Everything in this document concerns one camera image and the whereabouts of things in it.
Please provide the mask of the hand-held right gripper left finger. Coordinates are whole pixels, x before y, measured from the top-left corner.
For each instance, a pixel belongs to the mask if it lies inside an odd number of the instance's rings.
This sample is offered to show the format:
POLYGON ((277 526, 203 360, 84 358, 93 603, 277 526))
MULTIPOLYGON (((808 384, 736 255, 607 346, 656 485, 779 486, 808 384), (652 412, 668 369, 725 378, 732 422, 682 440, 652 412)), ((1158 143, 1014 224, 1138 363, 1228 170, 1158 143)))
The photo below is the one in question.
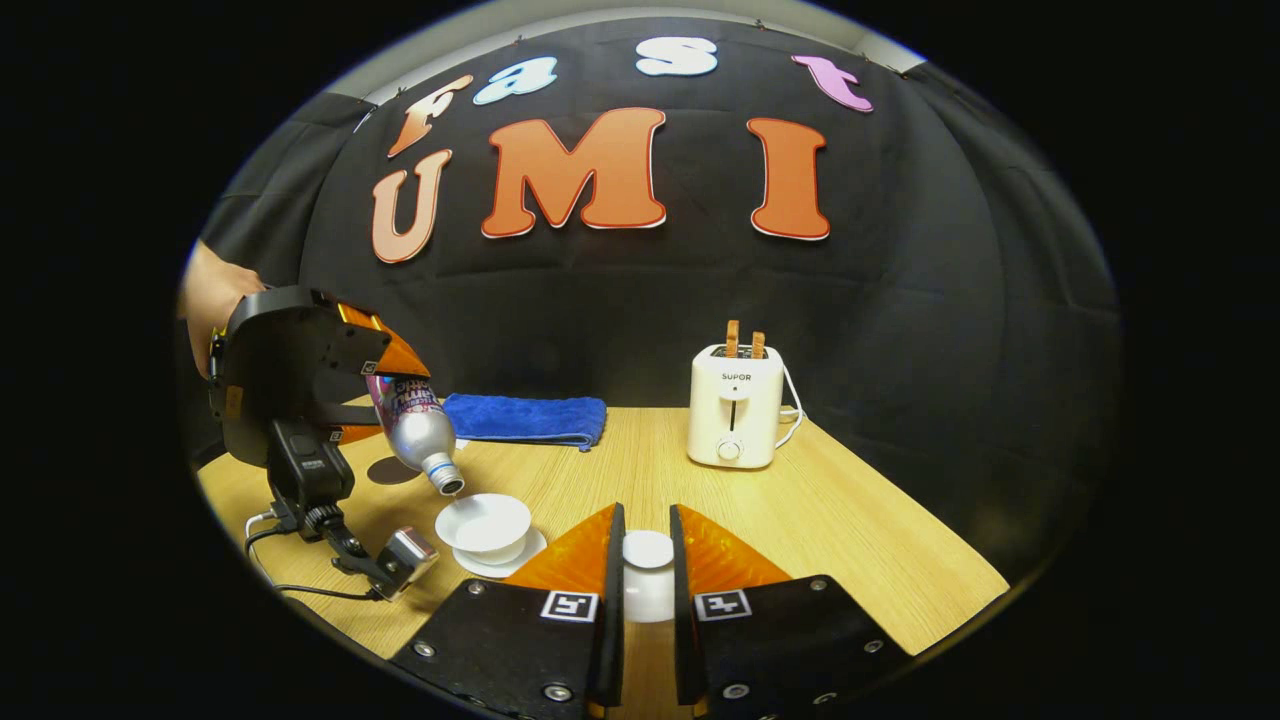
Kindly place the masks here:
POLYGON ((612 503, 503 582, 460 583, 390 657, 488 719, 603 719, 621 703, 625 506, 612 503))

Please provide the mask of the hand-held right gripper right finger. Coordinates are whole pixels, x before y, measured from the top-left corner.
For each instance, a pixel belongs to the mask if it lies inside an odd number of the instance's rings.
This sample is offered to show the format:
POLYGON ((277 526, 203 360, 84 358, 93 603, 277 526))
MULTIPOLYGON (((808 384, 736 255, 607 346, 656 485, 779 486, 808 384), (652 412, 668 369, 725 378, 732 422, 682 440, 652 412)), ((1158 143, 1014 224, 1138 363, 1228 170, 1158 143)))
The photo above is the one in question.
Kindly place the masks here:
POLYGON ((913 664, 836 579, 791 577, 676 503, 675 682, 695 717, 842 717, 913 664))

